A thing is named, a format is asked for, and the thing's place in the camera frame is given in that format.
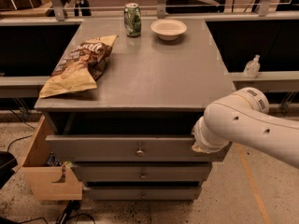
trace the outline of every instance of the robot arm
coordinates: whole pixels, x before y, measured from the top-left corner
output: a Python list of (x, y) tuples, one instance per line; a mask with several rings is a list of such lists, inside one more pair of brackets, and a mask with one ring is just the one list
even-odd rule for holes
[(197, 152), (217, 152), (230, 141), (253, 147), (299, 168), (299, 122), (267, 115), (269, 103), (244, 88), (210, 104), (193, 128)]

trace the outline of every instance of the concrete floor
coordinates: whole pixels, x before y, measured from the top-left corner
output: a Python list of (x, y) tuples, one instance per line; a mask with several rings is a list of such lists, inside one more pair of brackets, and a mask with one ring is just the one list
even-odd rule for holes
[[(39, 116), (33, 111), (27, 123), (36, 127)], [(33, 131), (11, 112), (0, 112), (1, 151), (7, 150), (13, 140), (31, 135)], [(9, 151), (18, 159), (29, 142), (30, 138), (18, 141)], [(22, 170), (17, 170), (0, 189), (0, 217), (17, 222), (43, 217), (48, 223), (55, 223), (67, 202), (37, 201)], [(99, 202), (83, 194), (78, 213), (91, 215), (97, 224), (297, 224), (298, 183), (299, 170), (252, 148), (233, 144), (224, 162), (214, 162), (194, 202)], [(40, 219), (32, 223), (46, 222)], [(68, 223), (93, 222), (81, 217)]]

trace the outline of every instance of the open drawer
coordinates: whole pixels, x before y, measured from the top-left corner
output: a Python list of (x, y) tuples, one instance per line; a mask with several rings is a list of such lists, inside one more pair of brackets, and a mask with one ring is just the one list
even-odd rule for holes
[(42, 117), (23, 157), (25, 178), (38, 200), (81, 200), (82, 183), (68, 165), (64, 168), (45, 166), (51, 153), (45, 138), (51, 133), (50, 126)]

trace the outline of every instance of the green can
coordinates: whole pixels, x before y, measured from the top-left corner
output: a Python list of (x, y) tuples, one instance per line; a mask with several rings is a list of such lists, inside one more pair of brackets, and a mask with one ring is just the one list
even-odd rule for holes
[(141, 34), (141, 12), (137, 3), (129, 3), (124, 7), (124, 27), (128, 36)]

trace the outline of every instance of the chip bag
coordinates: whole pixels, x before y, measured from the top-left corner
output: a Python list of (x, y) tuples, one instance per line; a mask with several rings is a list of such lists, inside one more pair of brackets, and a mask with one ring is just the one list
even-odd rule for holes
[(39, 98), (95, 89), (95, 81), (104, 73), (116, 38), (110, 35), (82, 42), (57, 64)]

